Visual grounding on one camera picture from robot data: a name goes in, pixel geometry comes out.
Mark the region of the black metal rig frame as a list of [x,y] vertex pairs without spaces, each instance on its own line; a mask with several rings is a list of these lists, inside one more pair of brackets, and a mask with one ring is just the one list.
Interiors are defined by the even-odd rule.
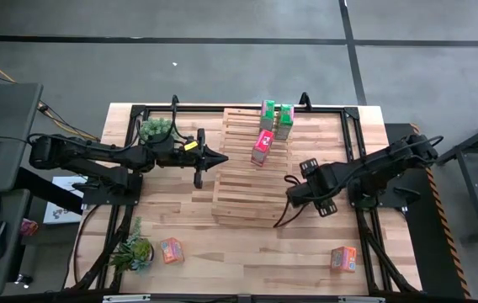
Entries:
[[267,162],[251,161],[257,139],[257,107],[227,105],[195,112],[181,107],[184,134],[204,129],[208,145],[227,161],[204,173],[196,189],[189,168],[156,168],[144,177],[134,214],[154,246],[173,237],[184,260],[166,264],[156,255],[142,273],[121,274],[123,293],[364,295],[363,264],[353,273],[330,268],[333,249],[359,247],[356,215],[346,194],[335,198],[337,212],[322,218],[313,207],[287,209],[284,176],[298,174],[309,158],[343,162],[357,149],[356,125],[342,125],[347,110],[327,106],[298,113],[287,141],[275,142]]

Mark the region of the white metal bracket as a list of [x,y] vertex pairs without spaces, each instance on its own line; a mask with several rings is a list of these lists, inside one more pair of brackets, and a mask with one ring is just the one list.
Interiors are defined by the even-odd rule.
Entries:
[[371,296],[339,296],[337,303],[386,303],[385,298]]
[[151,303],[150,295],[106,295],[102,303]]

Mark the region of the orange cereal box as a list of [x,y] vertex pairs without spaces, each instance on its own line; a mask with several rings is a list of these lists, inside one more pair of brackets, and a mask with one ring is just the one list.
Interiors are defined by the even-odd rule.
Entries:
[[162,249],[162,258],[165,264],[182,263],[184,261],[183,249],[181,242],[170,237],[160,241]]
[[357,263],[355,247],[338,247],[331,252],[331,269],[338,272],[354,273]]

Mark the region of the slatted wooden shelf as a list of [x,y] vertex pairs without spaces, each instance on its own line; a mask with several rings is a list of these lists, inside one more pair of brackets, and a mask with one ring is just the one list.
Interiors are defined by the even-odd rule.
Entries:
[[284,211],[284,176],[292,173],[288,141],[275,141],[262,167],[251,162],[259,135],[260,112],[226,108],[217,167],[212,215],[223,225],[272,227]]

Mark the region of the spiky succulent plant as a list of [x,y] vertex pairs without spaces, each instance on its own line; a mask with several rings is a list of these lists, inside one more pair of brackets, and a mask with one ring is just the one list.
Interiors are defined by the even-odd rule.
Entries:
[[132,233],[125,242],[120,243],[112,253],[109,265],[117,273],[134,271],[141,273],[148,269],[154,258],[154,248],[151,242],[141,235],[141,218],[134,221]]

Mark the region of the black platform hazard stripe edge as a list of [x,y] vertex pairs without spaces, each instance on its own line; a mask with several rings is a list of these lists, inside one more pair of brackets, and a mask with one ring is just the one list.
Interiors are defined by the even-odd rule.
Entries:
[[469,299],[467,285],[448,218],[430,168],[408,169],[390,186],[418,192],[409,206],[406,222],[417,261],[422,289],[431,296]]

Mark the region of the bushy green plant patterned pot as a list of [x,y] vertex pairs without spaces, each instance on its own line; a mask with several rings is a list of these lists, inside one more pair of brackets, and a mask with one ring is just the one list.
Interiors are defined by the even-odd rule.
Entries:
[[173,129],[172,121],[164,119],[163,117],[149,118],[148,120],[142,121],[139,133],[143,141],[148,141],[151,137],[166,135],[167,133],[174,138],[177,137]]

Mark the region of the white printed sheet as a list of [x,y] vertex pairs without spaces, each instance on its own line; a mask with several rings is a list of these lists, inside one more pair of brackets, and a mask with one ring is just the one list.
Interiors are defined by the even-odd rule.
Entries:
[[[83,192],[74,189],[72,185],[75,183],[86,183],[87,180],[88,178],[86,176],[80,175],[71,177],[54,177],[52,183],[82,198]],[[70,224],[79,223],[81,219],[81,215],[48,202],[43,217],[43,223],[46,225]]]

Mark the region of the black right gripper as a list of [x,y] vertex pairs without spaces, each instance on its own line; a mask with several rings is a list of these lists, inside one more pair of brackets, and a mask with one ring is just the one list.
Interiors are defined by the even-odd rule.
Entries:
[[346,183],[347,164],[333,162],[319,165],[315,158],[300,163],[300,172],[306,180],[288,188],[291,205],[300,207],[312,202],[320,217],[337,212],[332,197],[338,194]]

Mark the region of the pink Froot Loops cereal box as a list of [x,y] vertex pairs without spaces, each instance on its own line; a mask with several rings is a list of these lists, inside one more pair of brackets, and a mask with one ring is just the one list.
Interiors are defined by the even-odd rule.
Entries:
[[270,130],[261,130],[252,149],[251,162],[262,167],[274,141],[274,133]]

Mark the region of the small pink packet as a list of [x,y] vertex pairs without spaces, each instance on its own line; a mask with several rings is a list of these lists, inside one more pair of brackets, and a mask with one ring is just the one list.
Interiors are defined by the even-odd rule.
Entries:
[[24,237],[30,237],[30,236],[33,236],[38,229],[39,229],[39,224],[36,221],[23,218],[20,225],[19,234]]

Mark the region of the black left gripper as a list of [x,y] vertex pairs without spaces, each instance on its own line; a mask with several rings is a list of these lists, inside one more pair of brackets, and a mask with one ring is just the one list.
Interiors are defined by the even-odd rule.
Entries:
[[203,187],[202,171],[222,164],[228,156],[205,146],[205,131],[197,130],[197,136],[190,136],[184,144],[179,144],[170,139],[172,145],[166,150],[155,152],[155,164],[159,167],[192,167],[194,172],[194,187]]

